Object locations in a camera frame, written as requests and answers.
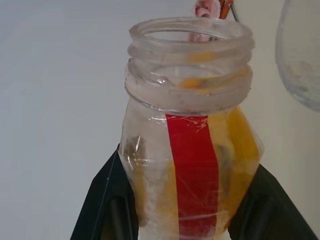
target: white wall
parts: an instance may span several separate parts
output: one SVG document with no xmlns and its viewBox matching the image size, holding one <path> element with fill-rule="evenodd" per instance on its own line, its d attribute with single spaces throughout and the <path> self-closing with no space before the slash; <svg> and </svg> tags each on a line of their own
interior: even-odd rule
<svg viewBox="0 0 320 240">
<path fill-rule="evenodd" d="M 243 109 L 265 143 L 262 163 L 320 236 L 320 114 L 296 103 L 280 81 L 274 47 L 282 3 L 236 4 L 256 39 Z M 1 239 L 71 236 L 92 178 L 120 139 L 129 27 L 189 16 L 192 5 L 0 0 Z"/>
</svg>

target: red stripe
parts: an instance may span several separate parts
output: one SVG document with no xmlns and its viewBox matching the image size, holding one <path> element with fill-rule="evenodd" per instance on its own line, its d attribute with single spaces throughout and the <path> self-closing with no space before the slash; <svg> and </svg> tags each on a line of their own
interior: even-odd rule
<svg viewBox="0 0 320 240">
<path fill-rule="evenodd" d="M 217 224 L 219 190 L 208 117 L 167 114 L 166 119 L 175 166 L 179 235 L 205 237 Z"/>
</svg>

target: clear plastic bottle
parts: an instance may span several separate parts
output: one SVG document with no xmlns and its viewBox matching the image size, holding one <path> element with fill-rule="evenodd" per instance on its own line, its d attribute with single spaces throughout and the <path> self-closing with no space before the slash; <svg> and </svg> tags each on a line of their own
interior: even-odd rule
<svg viewBox="0 0 320 240">
<path fill-rule="evenodd" d="M 212 41 L 191 42 L 191 33 Z M 119 155 L 141 239 L 221 239 L 262 153 L 238 107 L 251 87 L 252 33 L 180 17 L 139 23 L 130 35 Z"/>
</svg>

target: clear glass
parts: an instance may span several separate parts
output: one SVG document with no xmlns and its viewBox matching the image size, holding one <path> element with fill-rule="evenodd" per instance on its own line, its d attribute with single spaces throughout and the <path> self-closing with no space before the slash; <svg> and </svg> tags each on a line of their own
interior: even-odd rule
<svg viewBox="0 0 320 240">
<path fill-rule="evenodd" d="M 276 63 L 290 94 L 320 112 L 320 1 L 286 0 L 276 36 Z"/>
<path fill-rule="evenodd" d="M 262 154 L 238 107 L 251 86 L 252 33 L 183 17 L 142 22 L 130 34 L 119 155 L 141 239 L 220 240 Z"/>
</svg>

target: bottle neck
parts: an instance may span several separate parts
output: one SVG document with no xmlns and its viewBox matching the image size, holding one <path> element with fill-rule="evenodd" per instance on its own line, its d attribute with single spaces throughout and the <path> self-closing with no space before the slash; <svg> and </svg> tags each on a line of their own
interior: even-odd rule
<svg viewBox="0 0 320 240">
<path fill-rule="evenodd" d="M 212 41 L 191 41 L 191 34 Z M 233 108 L 248 95 L 252 33 L 237 22 L 182 17 L 139 23 L 130 30 L 132 57 L 125 87 L 159 111 L 206 115 Z"/>
</svg>

